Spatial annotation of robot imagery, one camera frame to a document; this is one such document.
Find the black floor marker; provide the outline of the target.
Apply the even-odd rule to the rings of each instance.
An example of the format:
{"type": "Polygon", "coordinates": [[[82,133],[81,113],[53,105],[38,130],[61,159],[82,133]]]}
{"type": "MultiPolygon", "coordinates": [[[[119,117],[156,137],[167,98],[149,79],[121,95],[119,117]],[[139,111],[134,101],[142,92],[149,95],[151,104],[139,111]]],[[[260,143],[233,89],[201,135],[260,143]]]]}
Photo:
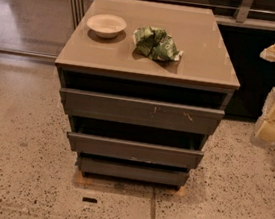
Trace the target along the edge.
{"type": "Polygon", "coordinates": [[[97,204],[98,201],[96,199],[93,199],[91,197],[83,197],[82,198],[82,201],[85,201],[85,203],[93,203],[93,204],[97,204]]]}

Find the grey bottom drawer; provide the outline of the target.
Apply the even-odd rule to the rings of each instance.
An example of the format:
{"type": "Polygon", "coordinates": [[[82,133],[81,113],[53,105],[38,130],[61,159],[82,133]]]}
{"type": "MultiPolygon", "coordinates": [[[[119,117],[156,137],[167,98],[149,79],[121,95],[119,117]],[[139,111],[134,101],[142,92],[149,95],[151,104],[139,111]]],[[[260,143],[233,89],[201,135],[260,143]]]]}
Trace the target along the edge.
{"type": "Polygon", "coordinates": [[[179,170],[119,163],[118,161],[79,156],[77,165],[81,172],[95,175],[153,182],[156,184],[183,186],[189,177],[187,172],[179,170]]]}

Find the grey drawer cabinet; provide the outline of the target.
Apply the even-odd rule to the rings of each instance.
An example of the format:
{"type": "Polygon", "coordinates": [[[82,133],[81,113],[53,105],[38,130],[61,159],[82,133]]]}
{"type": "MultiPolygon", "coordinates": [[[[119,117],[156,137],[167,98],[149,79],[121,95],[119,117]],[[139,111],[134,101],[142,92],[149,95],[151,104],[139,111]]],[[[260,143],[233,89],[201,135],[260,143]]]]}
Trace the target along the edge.
{"type": "MultiPolygon", "coordinates": [[[[127,24],[116,38],[102,39],[85,23],[79,23],[55,60],[61,88],[146,99],[222,110],[240,84],[212,11],[137,0],[94,0],[86,16],[120,16],[127,24]],[[132,33],[139,27],[158,26],[173,36],[183,51],[177,62],[156,62],[136,52],[132,33]]],[[[82,127],[136,132],[159,137],[182,137],[202,151],[211,135],[145,127],[144,125],[68,115],[69,132],[82,127]]],[[[179,170],[191,169],[149,164],[134,160],[89,155],[77,156],[134,165],[179,170]]]]}

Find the white ceramic bowl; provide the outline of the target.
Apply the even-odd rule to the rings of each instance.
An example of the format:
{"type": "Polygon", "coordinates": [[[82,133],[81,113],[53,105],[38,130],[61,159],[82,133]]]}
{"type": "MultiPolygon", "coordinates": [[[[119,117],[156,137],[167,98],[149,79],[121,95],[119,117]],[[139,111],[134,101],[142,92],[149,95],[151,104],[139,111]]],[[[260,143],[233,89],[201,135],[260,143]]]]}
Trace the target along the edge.
{"type": "Polygon", "coordinates": [[[113,14],[97,14],[89,18],[86,24],[98,37],[112,39],[126,28],[127,22],[113,14]]]}

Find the grey drawer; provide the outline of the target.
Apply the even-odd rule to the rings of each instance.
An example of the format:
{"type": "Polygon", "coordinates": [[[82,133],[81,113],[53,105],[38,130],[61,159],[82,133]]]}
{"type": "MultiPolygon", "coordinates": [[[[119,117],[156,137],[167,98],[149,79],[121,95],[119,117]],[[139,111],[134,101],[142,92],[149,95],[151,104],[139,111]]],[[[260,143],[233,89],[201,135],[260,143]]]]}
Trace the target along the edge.
{"type": "Polygon", "coordinates": [[[153,182],[156,184],[183,186],[189,177],[187,172],[179,170],[119,163],[118,161],[79,156],[77,165],[81,172],[95,175],[153,182]]]}
{"type": "Polygon", "coordinates": [[[85,118],[211,135],[222,110],[61,88],[65,113],[85,118]]]}
{"type": "Polygon", "coordinates": [[[121,132],[82,127],[67,135],[73,151],[149,164],[180,168],[196,168],[203,152],[182,137],[159,137],[136,132],[121,132]]]}

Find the grey top drawer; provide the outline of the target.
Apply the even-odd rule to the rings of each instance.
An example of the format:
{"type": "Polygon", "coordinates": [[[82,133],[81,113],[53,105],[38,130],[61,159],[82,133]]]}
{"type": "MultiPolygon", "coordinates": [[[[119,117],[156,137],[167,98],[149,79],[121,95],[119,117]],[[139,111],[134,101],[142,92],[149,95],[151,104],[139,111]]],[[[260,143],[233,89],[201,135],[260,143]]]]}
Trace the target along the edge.
{"type": "Polygon", "coordinates": [[[85,118],[211,135],[222,110],[61,88],[65,113],[85,118]]]}

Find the crumpled green chip bag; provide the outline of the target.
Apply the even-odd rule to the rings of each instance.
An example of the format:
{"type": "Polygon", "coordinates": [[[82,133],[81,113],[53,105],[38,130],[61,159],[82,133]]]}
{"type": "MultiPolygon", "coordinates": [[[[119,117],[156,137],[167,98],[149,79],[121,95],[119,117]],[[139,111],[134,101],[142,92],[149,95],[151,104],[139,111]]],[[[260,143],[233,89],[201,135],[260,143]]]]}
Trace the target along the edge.
{"type": "Polygon", "coordinates": [[[133,33],[136,51],[144,57],[156,61],[179,61],[183,51],[177,49],[171,35],[158,27],[139,27],[133,33]]]}

